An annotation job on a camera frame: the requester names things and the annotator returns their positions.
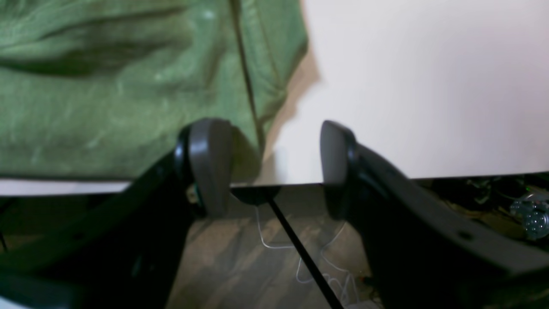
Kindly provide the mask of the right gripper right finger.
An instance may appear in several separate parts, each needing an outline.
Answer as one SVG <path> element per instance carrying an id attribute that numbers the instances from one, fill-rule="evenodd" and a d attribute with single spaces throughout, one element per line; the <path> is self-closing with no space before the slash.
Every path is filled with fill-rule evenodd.
<path id="1" fill-rule="evenodd" d="M 321 127 L 332 219 L 361 237 L 386 309 L 546 309 L 548 253 L 441 205 L 351 129 Z"/>

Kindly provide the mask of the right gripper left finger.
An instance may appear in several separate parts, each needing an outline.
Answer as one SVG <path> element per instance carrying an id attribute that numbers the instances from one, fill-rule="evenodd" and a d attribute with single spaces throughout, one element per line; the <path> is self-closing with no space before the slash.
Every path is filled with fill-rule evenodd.
<path id="1" fill-rule="evenodd" d="M 163 309 L 196 219 L 227 212 L 232 126 L 205 118 L 123 192 L 1 256 L 3 309 Z"/>

